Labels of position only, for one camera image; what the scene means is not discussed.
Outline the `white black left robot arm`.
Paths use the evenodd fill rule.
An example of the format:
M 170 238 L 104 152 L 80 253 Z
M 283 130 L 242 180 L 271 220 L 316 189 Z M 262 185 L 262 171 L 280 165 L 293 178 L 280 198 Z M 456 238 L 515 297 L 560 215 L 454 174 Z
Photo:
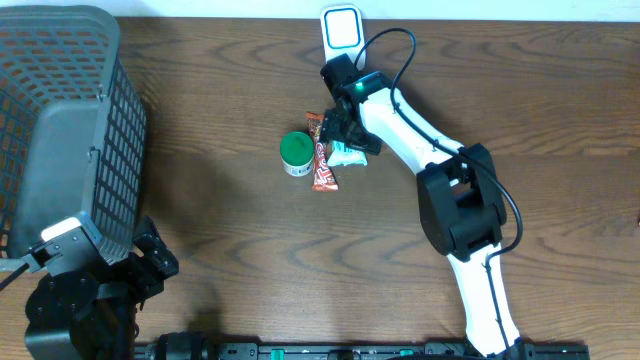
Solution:
M 179 262 L 145 216 L 132 243 L 108 264 L 106 242 L 92 223 L 68 218 L 42 231 L 43 242 L 25 256 L 47 270 L 29 296 L 25 344 L 35 359 L 132 359 L 136 307 L 164 290 Z

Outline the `teal wet wipes packet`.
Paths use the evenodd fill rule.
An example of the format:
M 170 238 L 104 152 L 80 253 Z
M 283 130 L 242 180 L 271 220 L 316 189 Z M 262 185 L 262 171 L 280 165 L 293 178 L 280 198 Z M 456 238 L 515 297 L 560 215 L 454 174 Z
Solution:
M 343 142 L 333 140 L 331 142 L 331 154 L 327 164 L 329 167 L 349 165 L 367 166 L 368 161 L 363 151 L 351 149 Z

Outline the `red chocolate bar wrapper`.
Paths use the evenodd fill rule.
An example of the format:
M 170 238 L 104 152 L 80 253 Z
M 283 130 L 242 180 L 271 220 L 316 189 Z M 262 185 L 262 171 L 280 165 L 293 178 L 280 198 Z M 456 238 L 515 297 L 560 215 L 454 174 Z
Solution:
M 312 185 L 312 190 L 316 192 L 338 191 L 339 186 L 335 176 L 327 164 L 326 145 L 320 141 L 320 133 L 324 116 L 307 112 L 306 120 L 309 128 L 309 135 L 314 143 L 314 183 Z

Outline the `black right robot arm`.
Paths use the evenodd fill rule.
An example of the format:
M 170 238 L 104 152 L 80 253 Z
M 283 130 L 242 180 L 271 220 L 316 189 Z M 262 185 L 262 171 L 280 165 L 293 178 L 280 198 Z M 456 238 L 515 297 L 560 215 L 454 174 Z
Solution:
M 320 139 L 371 155 L 388 146 L 415 174 L 427 240 L 453 269 L 466 316 L 466 337 L 485 357 L 507 354 L 520 337 L 501 274 L 502 226 L 516 207 L 497 181 L 488 150 L 465 147 L 430 125 L 380 72 L 362 74 L 347 55 L 320 71 L 334 108 Z

